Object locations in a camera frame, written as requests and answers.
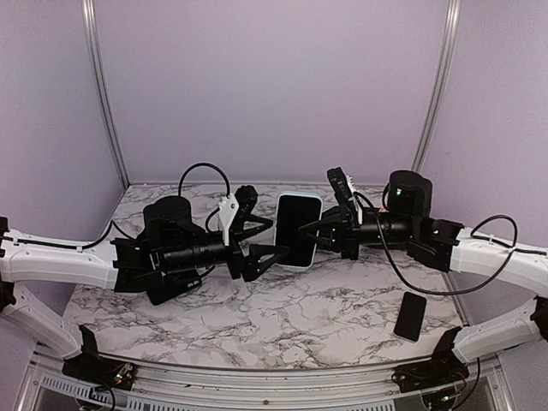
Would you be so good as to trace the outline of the black phone case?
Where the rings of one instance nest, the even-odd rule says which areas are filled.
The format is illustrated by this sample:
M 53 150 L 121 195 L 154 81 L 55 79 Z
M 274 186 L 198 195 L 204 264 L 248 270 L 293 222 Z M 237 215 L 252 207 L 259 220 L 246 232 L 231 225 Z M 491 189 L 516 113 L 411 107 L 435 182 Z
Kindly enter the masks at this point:
M 167 301 L 175 299 L 180 295 L 197 289 L 201 285 L 201 279 L 194 279 L 187 282 L 168 282 L 166 285 L 163 285 L 159 288 L 147 290 L 146 294 L 149 298 L 149 301 L 154 306 L 159 306 Z

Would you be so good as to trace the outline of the black smartphone green edge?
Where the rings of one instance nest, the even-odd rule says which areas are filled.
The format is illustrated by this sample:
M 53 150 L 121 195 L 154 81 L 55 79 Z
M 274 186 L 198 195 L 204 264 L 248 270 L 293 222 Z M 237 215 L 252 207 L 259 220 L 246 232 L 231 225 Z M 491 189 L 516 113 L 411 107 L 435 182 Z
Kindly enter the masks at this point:
M 426 312 L 426 298 L 410 292 L 403 294 L 393 334 L 403 340 L 416 343 Z

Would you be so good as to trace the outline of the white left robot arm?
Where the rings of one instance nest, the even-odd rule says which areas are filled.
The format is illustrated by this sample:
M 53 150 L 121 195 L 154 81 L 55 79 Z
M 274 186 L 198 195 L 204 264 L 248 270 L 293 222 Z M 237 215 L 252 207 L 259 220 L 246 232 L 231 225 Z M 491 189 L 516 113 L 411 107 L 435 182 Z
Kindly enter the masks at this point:
M 170 195 L 143 210 L 144 229 L 134 239 L 101 237 L 92 243 L 32 237 L 1 220 L 1 314 L 53 348 L 91 381 L 107 375 L 95 337 L 84 326 L 57 316 L 23 287 L 25 281 L 72 283 L 122 294 L 146 293 L 154 306 L 202 284 L 201 268 L 227 265 L 234 279 L 252 282 L 285 257 L 283 246 L 241 242 L 273 222 L 253 215 L 257 192 L 242 186 L 218 204 L 220 228 L 208 232 L 194 223 L 189 200 Z

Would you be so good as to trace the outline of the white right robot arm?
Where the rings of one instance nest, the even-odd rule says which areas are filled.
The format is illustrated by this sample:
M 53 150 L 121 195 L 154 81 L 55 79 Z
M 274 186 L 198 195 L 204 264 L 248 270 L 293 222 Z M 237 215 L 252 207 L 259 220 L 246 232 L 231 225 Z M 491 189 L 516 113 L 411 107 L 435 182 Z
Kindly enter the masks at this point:
M 425 267 L 470 273 L 485 281 L 468 293 L 500 280 L 534 292 L 522 306 L 478 325 L 447 331 L 438 341 L 425 377 L 443 383 L 458 363 L 467 364 L 484 355 L 547 338 L 547 251 L 480 233 L 477 227 L 430 216 L 432 183 L 411 170 L 390 174 L 381 207 L 354 186 L 341 168 L 327 172 L 337 206 L 317 222 L 298 229 L 303 239 L 323 249 L 356 260 L 362 245 L 390 251 L 403 247 L 408 257 Z

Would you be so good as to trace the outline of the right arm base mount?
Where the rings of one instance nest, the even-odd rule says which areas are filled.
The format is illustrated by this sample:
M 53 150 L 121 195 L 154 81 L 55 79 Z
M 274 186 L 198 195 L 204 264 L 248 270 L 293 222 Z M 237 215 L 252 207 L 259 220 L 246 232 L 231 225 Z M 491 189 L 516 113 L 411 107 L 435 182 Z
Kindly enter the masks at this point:
M 465 363 L 453 353 L 454 340 L 462 327 L 446 331 L 438 341 L 429 360 L 412 362 L 394 368 L 391 380 L 401 393 L 425 390 L 469 377 Z

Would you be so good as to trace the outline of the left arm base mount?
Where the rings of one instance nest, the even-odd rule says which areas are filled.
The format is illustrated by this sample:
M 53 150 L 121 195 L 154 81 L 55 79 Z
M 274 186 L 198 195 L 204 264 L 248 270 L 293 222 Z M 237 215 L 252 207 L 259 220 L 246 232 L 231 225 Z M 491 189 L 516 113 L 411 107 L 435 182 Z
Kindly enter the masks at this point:
M 84 325 L 79 326 L 82 338 L 80 351 L 63 361 L 62 373 L 89 383 L 108 388 L 131 390 L 137 367 L 134 363 L 103 357 L 98 352 L 96 338 Z

